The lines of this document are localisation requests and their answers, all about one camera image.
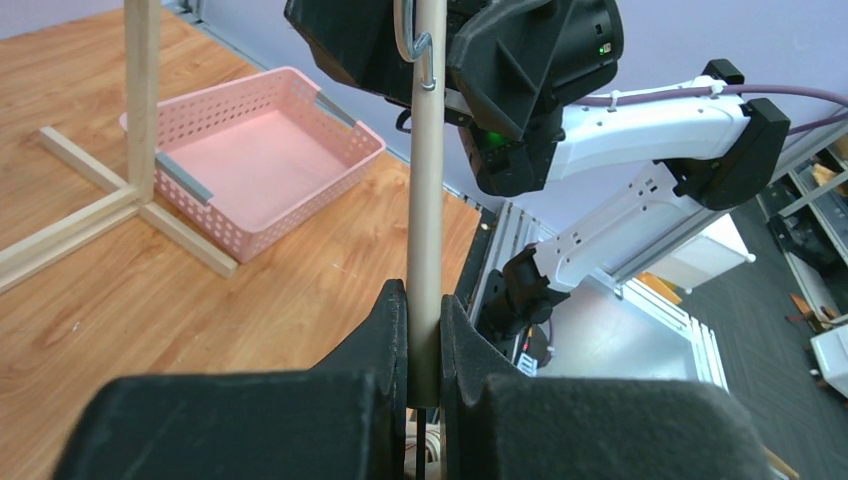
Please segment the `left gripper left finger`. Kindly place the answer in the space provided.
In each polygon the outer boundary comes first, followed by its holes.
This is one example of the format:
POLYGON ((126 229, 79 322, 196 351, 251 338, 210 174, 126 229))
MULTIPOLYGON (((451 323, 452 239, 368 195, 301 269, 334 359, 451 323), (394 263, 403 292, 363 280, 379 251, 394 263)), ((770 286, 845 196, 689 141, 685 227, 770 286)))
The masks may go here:
POLYGON ((407 299, 307 370, 119 377, 80 415, 56 479, 400 479, 407 299))

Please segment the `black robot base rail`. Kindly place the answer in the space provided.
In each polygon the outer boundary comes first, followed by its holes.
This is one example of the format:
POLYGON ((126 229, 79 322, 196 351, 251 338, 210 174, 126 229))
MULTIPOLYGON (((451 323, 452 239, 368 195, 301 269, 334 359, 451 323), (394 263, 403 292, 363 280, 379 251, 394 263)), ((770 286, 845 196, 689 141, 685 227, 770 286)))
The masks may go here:
POLYGON ((521 249, 517 238, 524 232, 523 212, 515 210, 511 202, 504 202, 497 213, 485 208, 480 212, 481 219, 454 290, 473 328, 478 324, 490 272, 500 270, 521 249))

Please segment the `cream underwear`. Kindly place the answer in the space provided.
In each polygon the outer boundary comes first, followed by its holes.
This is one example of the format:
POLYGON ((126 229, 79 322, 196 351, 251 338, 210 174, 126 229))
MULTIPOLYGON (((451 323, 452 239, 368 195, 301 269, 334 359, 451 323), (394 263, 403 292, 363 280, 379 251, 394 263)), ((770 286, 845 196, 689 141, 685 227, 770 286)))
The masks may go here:
POLYGON ((417 423, 413 421, 408 421, 406 423, 404 478, 416 478, 416 458, 418 444, 421 444, 425 447, 425 479, 441 479, 441 461, 443 457, 441 426, 438 424, 427 423, 426 435, 421 441, 418 441, 417 423))

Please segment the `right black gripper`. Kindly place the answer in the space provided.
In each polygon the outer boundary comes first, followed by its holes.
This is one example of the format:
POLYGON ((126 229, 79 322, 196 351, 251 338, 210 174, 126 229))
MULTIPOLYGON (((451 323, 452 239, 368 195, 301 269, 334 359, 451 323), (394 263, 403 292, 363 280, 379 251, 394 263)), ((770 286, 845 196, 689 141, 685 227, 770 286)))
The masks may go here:
POLYGON ((614 0, 490 1, 454 35, 446 69, 479 128, 520 140, 546 75, 571 104, 615 78, 623 47, 614 0))

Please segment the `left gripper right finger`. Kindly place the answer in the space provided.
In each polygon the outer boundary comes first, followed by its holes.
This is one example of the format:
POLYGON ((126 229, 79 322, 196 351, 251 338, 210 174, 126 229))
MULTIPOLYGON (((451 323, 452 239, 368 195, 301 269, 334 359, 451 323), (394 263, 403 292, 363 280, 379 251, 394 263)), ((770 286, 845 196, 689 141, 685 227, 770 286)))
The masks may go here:
POLYGON ((768 479, 725 390, 678 380, 530 377, 441 304, 446 479, 768 479))

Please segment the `beige hanger with cream underwear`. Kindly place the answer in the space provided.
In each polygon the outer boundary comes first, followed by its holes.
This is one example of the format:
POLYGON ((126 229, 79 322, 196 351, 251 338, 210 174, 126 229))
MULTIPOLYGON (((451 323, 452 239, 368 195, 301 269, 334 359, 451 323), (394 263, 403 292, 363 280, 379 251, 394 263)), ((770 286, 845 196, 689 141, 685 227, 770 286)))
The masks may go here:
POLYGON ((445 1, 393 3, 397 49, 413 66, 406 288, 417 479, 426 477, 426 411, 440 398, 446 14, 445 1))

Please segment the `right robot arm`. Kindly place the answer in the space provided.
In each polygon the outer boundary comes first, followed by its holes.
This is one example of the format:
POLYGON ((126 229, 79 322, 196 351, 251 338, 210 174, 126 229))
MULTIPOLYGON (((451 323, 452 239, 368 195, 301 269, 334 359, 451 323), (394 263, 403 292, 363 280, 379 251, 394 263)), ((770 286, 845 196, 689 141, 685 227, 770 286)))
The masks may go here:
POLYGON ((603 202, 493 271, 476 322, 493 343, 677 221, 751 199, 790 130, 724 59, 687 82, 602 94, 624 47, 613 1, 290 1, 284 15, 330 78, 404 108, 419 180, 441 178, 450 124, 492 197, 613 175, 603 202))

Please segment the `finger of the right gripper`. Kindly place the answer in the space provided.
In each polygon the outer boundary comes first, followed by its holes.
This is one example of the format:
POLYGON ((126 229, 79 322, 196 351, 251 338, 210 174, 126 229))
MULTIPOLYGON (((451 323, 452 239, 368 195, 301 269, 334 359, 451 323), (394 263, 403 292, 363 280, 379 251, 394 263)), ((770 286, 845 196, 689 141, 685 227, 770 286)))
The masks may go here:
POLYGON ((391 0, 289 0, 284 16, 334 81, 411 103, 411 65, 399 55, 391 0))

